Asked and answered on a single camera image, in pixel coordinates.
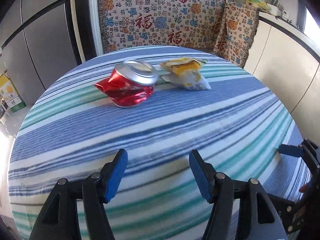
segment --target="blue striped tablecloth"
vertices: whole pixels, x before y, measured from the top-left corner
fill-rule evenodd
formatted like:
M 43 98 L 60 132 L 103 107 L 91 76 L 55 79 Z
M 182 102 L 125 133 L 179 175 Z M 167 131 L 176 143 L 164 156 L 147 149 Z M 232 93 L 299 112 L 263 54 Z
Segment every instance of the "blue striped tablecloth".
M 125 59 L 158 68 L 181 56 L 208 61 L 201 73 L 212 90 L 188 91 L 159 82 L 146 102 L 123 109 L 93 86 Z M 59 178 L 84 179 L 124 148 L 128 166 L 116 197 L 106 205 L 115 238 L 200 239 L 212 206 L 201 197 L 189 168 L 192 149 L 233 179 L 257 177 L 268 193 L 296 200 L 309 171 L 301 159 L 280 155 L 277 148 L 301 141 L 279 99 L 230 62 L 181 47 L 122 49 L 65 74 L 32 107 L 10 160 L 12 212 L 28 239 Z M 237 212 L 236 201 L 230 238 Z M 78 214 L 82 238 L 88 239 L 81 201 Z

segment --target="sunlight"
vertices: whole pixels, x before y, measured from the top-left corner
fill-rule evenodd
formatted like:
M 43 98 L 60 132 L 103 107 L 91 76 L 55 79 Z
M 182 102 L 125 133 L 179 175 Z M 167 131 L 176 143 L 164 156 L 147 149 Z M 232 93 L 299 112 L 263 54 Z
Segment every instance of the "sunlight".
M 306 25 L 304 34 L 307 35 L 317 46 L 320 47 L 320 28 L 307 9 Z
M 7 138 L 4 134 L 0 133 L 0 188 L 2 183 L 2 178 L 5 172 L 7 172 L 8 167 L 8 156 L 9 154 L 9 138 Z

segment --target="crumpled plastic bag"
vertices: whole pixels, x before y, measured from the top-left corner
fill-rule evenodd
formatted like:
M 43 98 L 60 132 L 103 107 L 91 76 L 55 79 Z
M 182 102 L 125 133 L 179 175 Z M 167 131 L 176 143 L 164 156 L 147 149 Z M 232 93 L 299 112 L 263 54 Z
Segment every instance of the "crumpled plastic bag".
M 210 90 L 207 80 L 201 75 L 199 69 L 206 61 L 191 57 L 182 57 L 160 64 L 161 69 L 169 72 L 162 78 L 177 87 L 187 90 Z

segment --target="cardboard box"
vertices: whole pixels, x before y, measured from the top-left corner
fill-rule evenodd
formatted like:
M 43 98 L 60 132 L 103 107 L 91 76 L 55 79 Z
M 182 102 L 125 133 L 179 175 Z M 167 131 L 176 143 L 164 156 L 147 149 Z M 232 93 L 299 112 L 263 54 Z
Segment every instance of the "cardboard box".
M 0 76 L 0 94 L 13 112 L 26 107 L 16 88 L 5 74 Z

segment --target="crushed soda can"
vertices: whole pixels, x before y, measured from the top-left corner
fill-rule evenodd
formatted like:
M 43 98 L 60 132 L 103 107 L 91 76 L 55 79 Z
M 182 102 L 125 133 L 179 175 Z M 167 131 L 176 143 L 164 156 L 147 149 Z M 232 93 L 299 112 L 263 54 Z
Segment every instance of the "crushed soda can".
M 94 84 L 109 96 L 116 106 L 135 106 L 153 94 L 158 71 L 140 60 L 125 60 L 115 66 L 111 76 Z

